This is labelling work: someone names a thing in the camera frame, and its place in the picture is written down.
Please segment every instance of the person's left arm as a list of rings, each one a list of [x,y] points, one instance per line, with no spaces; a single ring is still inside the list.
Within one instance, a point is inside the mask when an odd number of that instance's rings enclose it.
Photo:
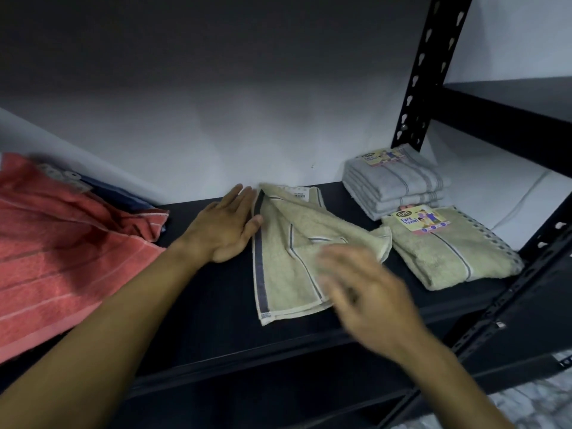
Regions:
[[[239,254],[260,228],[256,192],[211,203],[150,266],[106,299],[0,396],[3,429],[101,428],[121,402],[162,319],[207,262]]]

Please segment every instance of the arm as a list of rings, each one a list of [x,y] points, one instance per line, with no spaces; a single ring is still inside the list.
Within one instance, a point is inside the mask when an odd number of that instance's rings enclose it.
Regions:
[[[320,281],[346,330],[363,346],[399,364],[446,429],[511,429],[449,348],[426,329],[405,283],[365,248],[330,245]],[[352,305],[347,289],[357,294]]]
[[[260,227],[255,191],[211,203],[150,266],[105,300],[0,397],[5,429],[99,428],[121,402],[155,331],[190,278],[239,254]]]

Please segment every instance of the tiled floor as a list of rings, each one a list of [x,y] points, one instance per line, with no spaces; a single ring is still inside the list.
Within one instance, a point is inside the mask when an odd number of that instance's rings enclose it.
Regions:
[[[567,357],[570,352],[555,355]],[[518,429],[572,429],[572,369],[552,378],[530,382],[490,396]],[[434,415],[393,429],[440,429]]]

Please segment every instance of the shelving unit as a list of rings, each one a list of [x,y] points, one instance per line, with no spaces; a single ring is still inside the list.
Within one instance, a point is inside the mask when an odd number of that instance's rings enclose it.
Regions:
[[[572,108],[570,78],[443,86],[471,1],[431,1],[393,146],[419,150],[434,119],[572,177],[567,154],[530,147],[539,138],[572,138],[564,107]],[[334,215],[366,230],[379,226],[341,182],[318,187]],[[162,206],[170,218],[158,243],[171,244],[212,200]],[[518,277],[430,292],[396,252],[385,263],[487,392],[562,369],[548,354],[572,348],[570,220],[572,195],[520,250],[527,265]],[[353,343],[332,310],[262,327],[252,283],[250,246],[197,273],[157,332],[111,428],[371,429],[428,411],[405,373]],[[3,364],[0,389],[60,339]]]

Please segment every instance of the folded beige towel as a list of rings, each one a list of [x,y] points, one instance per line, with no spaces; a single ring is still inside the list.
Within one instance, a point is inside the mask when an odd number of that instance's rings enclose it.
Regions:
[[[451,224],[429,234],[415,234],[398,218],[383,217],[393,247],[427,289],[485,277],[502,279],[522,271],[520,256],[482,224],[454,207],[434,210]]]
[[[264,224],[254,236],[254,293],[263,325],[301,317],[331,303],[316,281],[315,257],[324,244],[371,248],[383,262],[391,250],[391,231],[368,232],[328,212],[317,187],[306,202],[275,185],[261,184],[253,214]]]

